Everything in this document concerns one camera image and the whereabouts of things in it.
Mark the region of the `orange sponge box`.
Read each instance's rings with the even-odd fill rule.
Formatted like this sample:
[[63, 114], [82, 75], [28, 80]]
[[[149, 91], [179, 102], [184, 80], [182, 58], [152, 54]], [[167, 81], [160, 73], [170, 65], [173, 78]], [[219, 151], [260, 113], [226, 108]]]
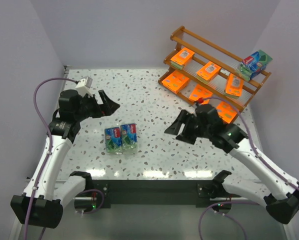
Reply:
[[221, 101], [216, 107], [219, 117], [227, 124], [233, 123], [238, 117], [238, 112], [241, 110], [240, 107], [234, 104]]
[[227, 97], [238, 99], [243, 93], [244, 80], [232, 73], [227, 77], [223, 94]]
[[208, 84], [219, 74], [220, 70], [221, 67], [219, 65], [209, 61], [196, 72], [196, 78], [201, 82]]
[[183, 47], [170, 59], [170, 62], [175, 68], [182, 70], [192, 60], [194, 55], [194, 51]]

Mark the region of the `blue sponge pack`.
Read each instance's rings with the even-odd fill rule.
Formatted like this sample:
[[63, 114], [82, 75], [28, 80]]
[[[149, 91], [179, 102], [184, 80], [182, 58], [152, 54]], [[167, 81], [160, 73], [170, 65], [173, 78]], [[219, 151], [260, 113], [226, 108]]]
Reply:
[[110, 127], [104, 130], [105, 148], [110, 154], [120, 154], [122, 152], [122, 137], [119, 127]]
[[120, 126], [122, 150], [135, 153], [138, 148], [137, 127], [135, 123], [122, 124]]

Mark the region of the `green sponge pack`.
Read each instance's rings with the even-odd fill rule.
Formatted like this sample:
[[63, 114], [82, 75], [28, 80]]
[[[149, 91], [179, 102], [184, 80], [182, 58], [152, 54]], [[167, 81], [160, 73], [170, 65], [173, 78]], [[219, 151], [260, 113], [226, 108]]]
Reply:
[[266, 69], [273, 58], [263, 50], [259, 49], [248, 57], [244, 58], [236, 68], [237, 74], [249, 82]]

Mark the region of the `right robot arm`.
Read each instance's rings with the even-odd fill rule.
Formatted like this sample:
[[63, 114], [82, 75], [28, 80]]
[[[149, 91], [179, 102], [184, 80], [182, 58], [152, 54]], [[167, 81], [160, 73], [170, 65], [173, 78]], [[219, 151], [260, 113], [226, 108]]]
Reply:
[[164, 132], [192, 145], [197, 138], [208, 139], [214, 147], [239, 160], [261, 181], [257, 184], [243, 180], [223, 170], [213, 178], [213, 186], [208, 189], [211, 198], [219, 192], [241, 196], [263, 206], [273, 219], [284, 225], [299, 211], [299, 180], [258, 151], [252, 138], [239, 126], [225, 123], [210, 104], [198, 105], [194, 113], [181, 110]]

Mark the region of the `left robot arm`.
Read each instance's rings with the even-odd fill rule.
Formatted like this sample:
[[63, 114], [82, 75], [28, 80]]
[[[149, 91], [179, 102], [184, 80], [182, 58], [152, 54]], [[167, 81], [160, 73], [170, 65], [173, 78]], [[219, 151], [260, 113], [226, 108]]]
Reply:
[[58, 99], [59, 108], [47, 127], [45, 148], [30, 182], [21, 195], [14, 195], [10, 206], [24, 226], [56, 228], [64, 208], [80, 193], [94, 188], [91, 174], [74, 171], [59, 188], [56, 181], [63, 161], [72, 148], [81, 122], [111, 116], [120, 105], [99, 90], [102, 104], [94, 95], [81, 96], [77, 90], [64, 90]]

